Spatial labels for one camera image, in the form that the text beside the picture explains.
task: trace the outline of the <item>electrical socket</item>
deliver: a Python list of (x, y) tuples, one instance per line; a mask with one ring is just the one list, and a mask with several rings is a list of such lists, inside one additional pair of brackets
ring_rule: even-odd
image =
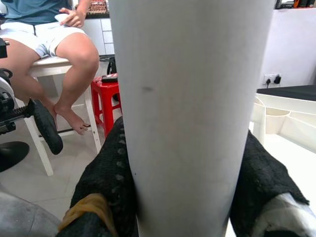
[(279, 74), (265, 74), (263, 81), (262, 81), (262, 85), (266, 85), (268, 79), (271, 80), (271, 84), (274, 84), (274, 81), (275, 81), (277, 75), (282, 76), (280, 73)]

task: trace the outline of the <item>white stool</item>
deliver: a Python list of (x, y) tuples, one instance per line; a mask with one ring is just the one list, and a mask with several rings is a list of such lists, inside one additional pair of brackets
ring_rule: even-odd
[[(30, 75), (37, 80), (38, 77), (64, 74), (68, 71), (70, 67), (71, 67), (71, 64), (67, 59), (59, 58), (59, 57), (47, 57), (47, 58), (36, 61), (32, 65), (30, 69)], [(24, 102), (22, 102), (21, 100), (16, 100), (16, 102), (18, 106), (20, 107), (24, 106)], [(94, 118), (93, 109), (92, 109), (90, 87), (84, 92), (84, 102), (85, 102), (86, 109), (88, 111), (89, 120), (91, 124), (91, 127), (89, 128), (89, 130), (92, 130), (95, 146), (96, 146), (97, 152), (99, 152), (101, 150), (101, 143), (100, 143), (97, 125), (95, 123), (95, 118)], [(40, 159), (44, 165), (47, 175), (48, 176), (53, 175), (54, 173), (53, 169), (51, 167), (44, 145), (42, 144), (42, 141), (44, 141), (44, 139), (41, 136), (39, 136), (34, 119), (26, 118), (25, 123), (30, 131), (31, 137), (38, 150)], [(75, 133), (74, 131), (67, 131), (67, 132), (59, 133), (59, 135), (67, 136), (74, 133)]]

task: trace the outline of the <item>blue t-shirt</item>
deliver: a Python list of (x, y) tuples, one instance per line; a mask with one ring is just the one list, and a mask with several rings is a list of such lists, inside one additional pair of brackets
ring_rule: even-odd
[(55, 22), (59, 9), (71, 9), (68, 0), (2, 0), (8, 14), (6, 22), (22, 22), (32, 25)]

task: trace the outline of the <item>red plastic stool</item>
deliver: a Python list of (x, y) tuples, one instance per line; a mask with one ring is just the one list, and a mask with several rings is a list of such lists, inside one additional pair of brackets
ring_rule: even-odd
[[(92, 106), (95, 121), (104, 129), (104, 134), (107, 136), (111, 131), (114, 119), (113, 110), (120, 108), (119, 84), (117, 82), (102, 83), (102, 77), (95, 78), (91, 83)], [(112, 97), (118, 95), (118, 105), (112, 106)], [(99, 106), (99, 96), (101, 98), (101, 106)]]

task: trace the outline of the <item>yellow strap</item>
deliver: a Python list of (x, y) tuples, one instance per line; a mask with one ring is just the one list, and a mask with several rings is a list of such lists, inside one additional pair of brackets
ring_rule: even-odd
[(102, 194), (89, 194), (77, 202), (76, 205), (66, 212), (58, 230), (62, 231), (70, 223), (81, 217), (86, 212), (95, 213), (104, 222), (113, 237), (119, 237), (114, 226), (111, 209)]

